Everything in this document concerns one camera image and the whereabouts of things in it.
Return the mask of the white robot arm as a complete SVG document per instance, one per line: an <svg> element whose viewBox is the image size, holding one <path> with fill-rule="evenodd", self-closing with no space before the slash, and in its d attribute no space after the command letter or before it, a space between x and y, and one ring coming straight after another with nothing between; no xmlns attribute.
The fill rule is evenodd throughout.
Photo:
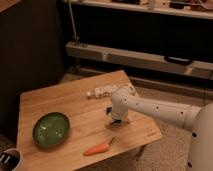
<svg viewBox="0 0 213 171"><path fill-rule="evenodd" d="M112 96L111 118L123 120L128 110L185 129L191 133L186 171L213 171L213 103L203 107L139 98L127 87Z"/></svg>

